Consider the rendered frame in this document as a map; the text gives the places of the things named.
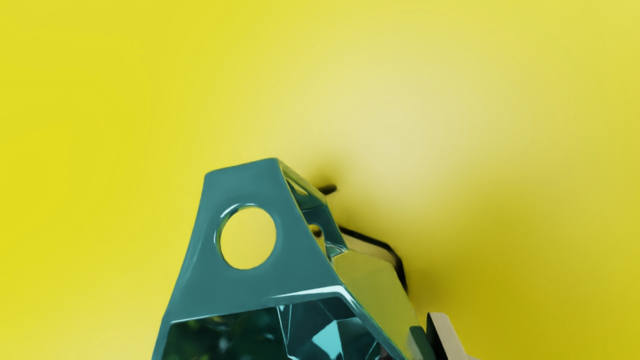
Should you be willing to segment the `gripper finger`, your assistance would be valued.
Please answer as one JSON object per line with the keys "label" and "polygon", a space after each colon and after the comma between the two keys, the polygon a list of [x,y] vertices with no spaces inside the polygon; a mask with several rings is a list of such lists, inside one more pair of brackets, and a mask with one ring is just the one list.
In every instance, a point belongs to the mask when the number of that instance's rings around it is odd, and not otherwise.
{"label": "gripper finger", "polygon": [[479,360],[466,352],[450,318],[443,312],[427,313],[426,337],[436,360]]}

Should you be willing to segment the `teal faceted mug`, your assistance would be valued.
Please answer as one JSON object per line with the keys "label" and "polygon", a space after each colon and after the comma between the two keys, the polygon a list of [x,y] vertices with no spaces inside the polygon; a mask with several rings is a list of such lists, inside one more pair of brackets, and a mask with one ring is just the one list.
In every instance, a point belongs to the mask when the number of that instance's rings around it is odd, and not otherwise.
{"label": "teal faceted mug", "polygon": [[[259,208],[270,255],[233,267],[222,235]],[[350,248],[326,198],[276,158],[207,173],[151,360],[436,360],[390,263]]]}

